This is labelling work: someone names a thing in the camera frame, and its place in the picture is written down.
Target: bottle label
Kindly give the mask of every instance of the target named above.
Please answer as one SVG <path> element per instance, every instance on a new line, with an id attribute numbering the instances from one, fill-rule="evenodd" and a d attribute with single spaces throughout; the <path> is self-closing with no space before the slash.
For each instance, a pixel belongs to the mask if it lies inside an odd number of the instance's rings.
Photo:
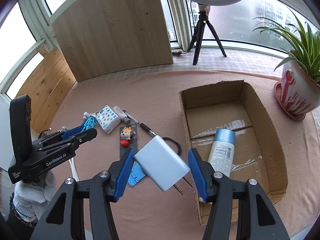
<path id="1" fill-rule="evenodd" d="M 213 142 L 209 163 L 215 171 L 220 171 L 227 177 L 230 176 L 234 146 L 227 142 Z"/>

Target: cardboard box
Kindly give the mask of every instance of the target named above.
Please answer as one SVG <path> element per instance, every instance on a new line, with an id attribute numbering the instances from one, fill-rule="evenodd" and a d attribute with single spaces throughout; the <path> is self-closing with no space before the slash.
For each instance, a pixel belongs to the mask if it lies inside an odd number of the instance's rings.
<path id="1" fill-rule="evenodd" d="M 288 178 L 284 153 L 275 127 L 252 86 L 243 80 L 190 88 L 180 92 L 189 148 L 196 148 L 208 161 L 215 131 L 236 132 L 234 171 L 230 178 L 255 178 L 273 204 L 285 194 Z M 196 206 L 200 224 L 208 221 L 211 204 Z M 231 221 L 238 219 L 238 201 L 233 200 Z"/>

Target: bolt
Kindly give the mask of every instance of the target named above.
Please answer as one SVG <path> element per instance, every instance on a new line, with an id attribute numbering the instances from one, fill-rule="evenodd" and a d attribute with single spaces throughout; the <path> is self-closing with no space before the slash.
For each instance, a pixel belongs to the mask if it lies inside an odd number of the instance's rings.
<path id="1" fill-rule="evenodd" d="M 221 172 L 215 172 L 214 174 L 213 174 L 213 176 L 215 177 L 215 178 L 217 178 L 217 179 L 221 179 L 222 178 L 222 173 Z"/>
<path id="2" fill-rule="evenodd" d="M 99 173 L 99 176 L 102 177 L 102 178 L 108 177 L 109 176 L 109 172 L 102 171 L 102 172 Z"/>
<path id="3" fill-rule="evenodd" d="M 257 185 L 258 182 L 255 179 L 249 179 L 249 183 L 251 185 Z"/>
<path id="4" fill-rule="evenodd" d="M 69 184 L 72 184 L 73 181 L 74 181 L 73 178 L 67 178 L 66 181 L 65 181 L 65 183 L 66 183 L 67 185 L 69 185 Z"/>

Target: plant pot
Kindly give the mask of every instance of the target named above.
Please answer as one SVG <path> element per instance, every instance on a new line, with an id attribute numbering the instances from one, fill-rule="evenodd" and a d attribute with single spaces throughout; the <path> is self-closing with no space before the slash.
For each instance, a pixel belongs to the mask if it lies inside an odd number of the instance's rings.
<path id="1" fill-rule="evenodd" d="M 280 100 L 289 114 L 306 114 L 320 105 L 320 87 L 298 63 L 290 61 L 283 66 Z"/>

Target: gloved hand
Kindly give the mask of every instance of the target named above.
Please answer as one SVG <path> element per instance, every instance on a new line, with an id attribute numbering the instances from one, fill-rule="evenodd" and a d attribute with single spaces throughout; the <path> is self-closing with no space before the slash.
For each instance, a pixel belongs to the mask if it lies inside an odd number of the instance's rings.
<path id="1" fill-rule="evenodd" d="M 48 171 L 44 181 L 40 183 L 25 184 L 22 181 L 16 183 L 14 188 L 13 205 L 18 213 L 32 218 L 27 222 L 37 222 L 47 208 L 49 201 L 56 193 L 56 179 L 52 171 Z"/>

